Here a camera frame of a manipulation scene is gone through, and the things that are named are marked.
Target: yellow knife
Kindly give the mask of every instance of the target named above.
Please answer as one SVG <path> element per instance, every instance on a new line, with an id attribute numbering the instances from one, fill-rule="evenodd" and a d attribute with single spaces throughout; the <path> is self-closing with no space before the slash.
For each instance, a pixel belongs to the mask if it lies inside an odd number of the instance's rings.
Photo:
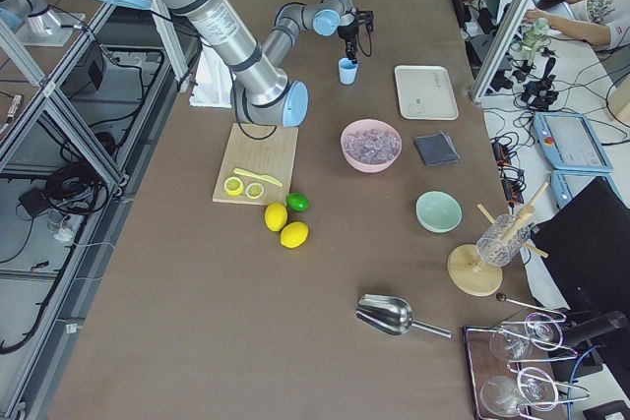
<path id="1" fill-rule="evenodd" d="M 274 176 L 270 176 L 269 174 L 256 174 L 255 172 L 248 171 L 247 169 L 241 169 L 240 167 L 235 167 L 232 172 L 237 176 L 253 177 L 255 179 L 260 179 L 261 181 L 275 184 L 279 187 L 283 186 L 283 183 L 279 179 Z"/>

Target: blue cup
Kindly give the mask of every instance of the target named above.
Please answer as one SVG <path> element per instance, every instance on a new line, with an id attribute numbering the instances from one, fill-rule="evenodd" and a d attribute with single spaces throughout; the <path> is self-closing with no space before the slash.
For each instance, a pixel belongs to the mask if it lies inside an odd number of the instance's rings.
<path id="1" fill-rule="evenodd" d="M 353 63 L 347 58 L 339 60 L 339 80 L 342 84 L 352 84 L 356 78 L 358 63 Z"/>

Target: person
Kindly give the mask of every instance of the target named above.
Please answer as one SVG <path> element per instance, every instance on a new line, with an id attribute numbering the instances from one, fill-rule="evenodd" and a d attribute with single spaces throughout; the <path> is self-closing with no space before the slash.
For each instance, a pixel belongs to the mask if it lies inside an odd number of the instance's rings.
<path id="1" fill-rule="evenodd" d="M 531 9 L 525 14 L 526 22 L 545 17 L 552 29 L 587 41 L 597 49 L 630 44 L 630 0 L 564 1 L 570 5 L 575 20 Z"/>

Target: bowl of ice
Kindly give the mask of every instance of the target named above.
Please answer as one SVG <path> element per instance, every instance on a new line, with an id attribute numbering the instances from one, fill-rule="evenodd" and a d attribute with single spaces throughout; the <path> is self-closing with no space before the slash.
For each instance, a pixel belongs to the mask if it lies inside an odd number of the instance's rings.
<path id="1" fill-rule="evenodd" d="M 380 172 L 401 154 L 399 133 L 380 120 L 365 118 L 350 123 L 342 132 L 342 151 L 346 161 L 361 172 Z"/>

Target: metal scoop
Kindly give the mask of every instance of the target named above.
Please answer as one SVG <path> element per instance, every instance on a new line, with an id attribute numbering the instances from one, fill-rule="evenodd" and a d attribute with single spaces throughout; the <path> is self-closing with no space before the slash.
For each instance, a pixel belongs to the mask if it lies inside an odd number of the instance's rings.
<path id="1" fill-rule="evenodd" d="M 414 320 L 411 305 L 399 297 L 365 294 L 358 299 L 356 316 L 387 334 L 399 335 L 415 327 L 447 338 L 451 337 L 448 330 Z"/>

